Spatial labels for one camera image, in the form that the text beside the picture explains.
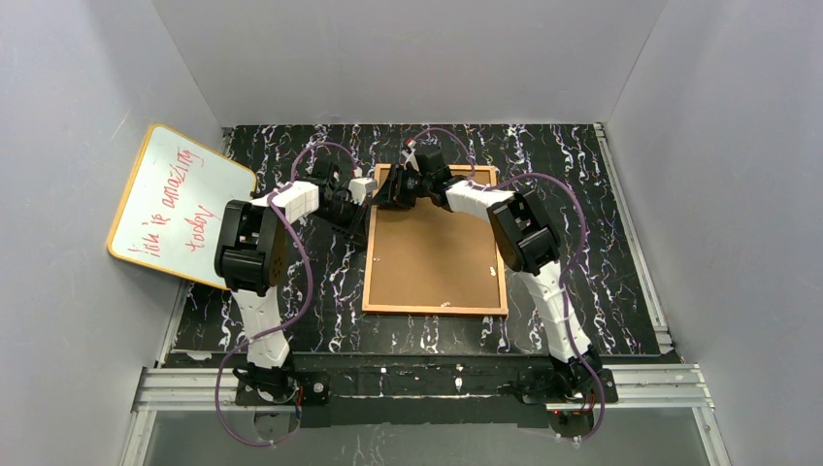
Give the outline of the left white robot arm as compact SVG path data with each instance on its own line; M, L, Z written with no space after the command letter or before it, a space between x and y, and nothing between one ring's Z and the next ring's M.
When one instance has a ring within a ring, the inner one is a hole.
M303 179L260 198L226 205L214 268L241 313L247 364L233 373L247 387L275 399L287 398L299 389L297 376L286 366L289 344L282 329L278 291L294 223L316 216L363 245L377 188L377 181L363 176L360 169L346 176L337 164L317 161Z

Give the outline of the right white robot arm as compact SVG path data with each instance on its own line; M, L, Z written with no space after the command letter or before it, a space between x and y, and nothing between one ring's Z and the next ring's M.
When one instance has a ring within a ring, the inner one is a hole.
M488 186L449 168L436 170L394 164L373 204L410 210L428 198L444 210L483 219L491 226L506 267L525 284L543 323L559 397L595 395L607 399L597 350L579 324L567 294L560 259L560 236L540 196L512 191L506 183Z

